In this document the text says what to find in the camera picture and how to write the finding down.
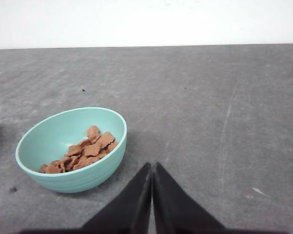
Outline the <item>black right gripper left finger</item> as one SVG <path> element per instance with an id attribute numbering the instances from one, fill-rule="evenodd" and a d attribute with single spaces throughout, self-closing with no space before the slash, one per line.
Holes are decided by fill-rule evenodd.
<path id="1" fill-rule="evenodd" d="M 82 229 L 92 234 L 148 233 L 152 199 L 151 164 L 146 163 L 109 204 Z"/>

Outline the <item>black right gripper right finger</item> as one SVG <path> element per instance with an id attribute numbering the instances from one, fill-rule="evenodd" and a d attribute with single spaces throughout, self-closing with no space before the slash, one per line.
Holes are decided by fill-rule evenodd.
<path id="1" fill-rule="evenodd" d="M 152 195 L 158 234 L 209 234 L 226 229 L 187 195 L 159 162 L 153 169 Z"/>

